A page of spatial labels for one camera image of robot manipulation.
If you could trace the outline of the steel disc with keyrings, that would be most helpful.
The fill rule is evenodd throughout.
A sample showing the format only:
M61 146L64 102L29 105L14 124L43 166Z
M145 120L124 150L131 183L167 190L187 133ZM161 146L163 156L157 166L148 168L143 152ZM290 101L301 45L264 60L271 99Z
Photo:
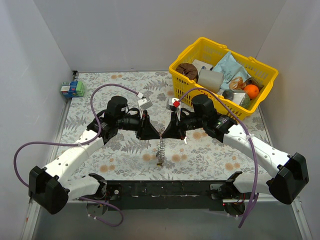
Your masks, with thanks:
M165 131L165 127L162 127L159 130L159 135L160 135L160 139L159 139L159 143L157 144L157 152L156 152L156 159L157 159L157 163L156 165L158 167L163 167L164 161L165 161L165 140L162 137L163 132Z

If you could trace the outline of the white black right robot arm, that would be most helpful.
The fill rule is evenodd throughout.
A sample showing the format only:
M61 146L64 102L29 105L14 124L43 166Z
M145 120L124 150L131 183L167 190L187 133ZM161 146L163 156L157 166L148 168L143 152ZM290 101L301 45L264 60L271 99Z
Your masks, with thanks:
M192 98L193 111L183 109L177 98L167 101L170 122L163 139L186 141L187 131L203 129L213 139L228 145L253 160L255 167L266 173L248 174L242 170L229 177L221 193L237 199L244 193L262 193L290 205L309 182L306 158L300 153L290 155L249 133L233 118L217 113L213 101L205 94Z

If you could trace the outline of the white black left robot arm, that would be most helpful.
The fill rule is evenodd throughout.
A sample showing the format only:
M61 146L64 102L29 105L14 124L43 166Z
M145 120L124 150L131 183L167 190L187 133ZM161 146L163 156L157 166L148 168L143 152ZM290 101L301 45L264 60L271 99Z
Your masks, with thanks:
M35 166L29 173L29 196L54 215L68 201L81 197L102 200L107 196L107 181L96 173L71 180L72 174L94 152L102 148L119 130L133 131L138 140L158 140L160 135L150 122L147 109L152 106L148 98L137 102L130 114L128 101L114 96L107 108L97 114L79 137L76 146L70 147L54 161L40 168Z

